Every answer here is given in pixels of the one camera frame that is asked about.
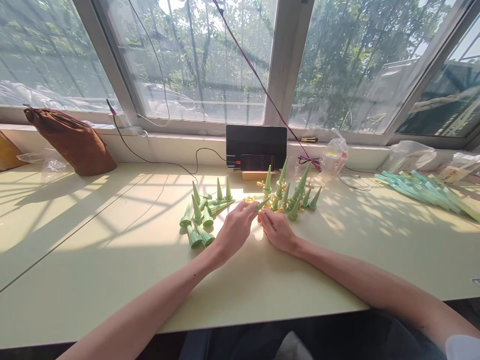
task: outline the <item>brown bag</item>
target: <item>brown bag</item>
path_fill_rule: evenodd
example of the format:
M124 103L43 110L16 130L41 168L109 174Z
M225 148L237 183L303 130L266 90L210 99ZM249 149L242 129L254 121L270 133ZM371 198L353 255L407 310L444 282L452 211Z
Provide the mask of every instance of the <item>brown bag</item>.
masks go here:
M50 108L29 106L23 112L78 175L100 175L117 167L99 134L87 124Z

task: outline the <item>white wall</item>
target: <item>white wall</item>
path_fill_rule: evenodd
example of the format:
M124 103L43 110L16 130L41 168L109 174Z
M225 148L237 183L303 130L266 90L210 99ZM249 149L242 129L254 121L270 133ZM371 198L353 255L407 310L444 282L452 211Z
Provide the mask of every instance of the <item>white wall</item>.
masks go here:
M0 125L0 130L24 153L38 153L48 146L47 141L32 126ZM141 163L141 159L133 155L122 142L119 135L102 134L108 151L119 163ZM150 134L146 136L124 135L123 139L138 155L153 162L175 162L183 165L195 165L195 152L199 148L211 148L222 157L226 156L225 138L216 136ZM305 143L308 154L317 158L323 153L326 144ZM422 170L435 170L445 160L452 158L457 150L438 150L437 157ZM347 166L352 169L376 169L387 158L387 146L349 145ZM287 156L305 155L300 145L289 141ZM201 150L198 152L200 165L224 165L214 152Z

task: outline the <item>smartphone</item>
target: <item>smartphone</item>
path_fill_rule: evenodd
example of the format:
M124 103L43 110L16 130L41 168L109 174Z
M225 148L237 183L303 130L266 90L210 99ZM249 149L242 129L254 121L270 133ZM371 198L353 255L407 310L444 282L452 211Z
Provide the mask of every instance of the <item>smartphone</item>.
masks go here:
M242 171L268 171L271 165L275 168L275 156L273 155L241 155L240 169Z

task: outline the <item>desk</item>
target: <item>desk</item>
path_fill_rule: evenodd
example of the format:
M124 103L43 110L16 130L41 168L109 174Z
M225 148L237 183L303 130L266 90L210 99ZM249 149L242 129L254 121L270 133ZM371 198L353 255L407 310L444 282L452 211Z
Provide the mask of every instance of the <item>desk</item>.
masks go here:
M201 166L200 194L228 171ZM480 296L480 225L410 200L368 178L370 192L324 186L317 211L299 214L308 241L366 260L442 300ZM0 293L0 348L72 342L141 292L187 264L178 222L192 177L157 167ZM261 188L230 175L238 201ZM227 210L215 220L214 233ZM243 248L210 274L160 330L173 332L366 309L337 283L271 246L254 222Z
M153 170L121 164L101 176L67 168L42 182L42 167L0 173L0 292Z

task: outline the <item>person's right hand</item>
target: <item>person's right hand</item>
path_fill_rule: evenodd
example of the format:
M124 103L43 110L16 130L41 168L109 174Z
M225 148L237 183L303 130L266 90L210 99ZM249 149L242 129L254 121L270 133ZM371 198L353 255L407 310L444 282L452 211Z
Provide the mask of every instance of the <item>person's right hand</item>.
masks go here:
M280 250L292 254L301 239L292 231L287 217L268 208L263 209L258 217L268 240Z

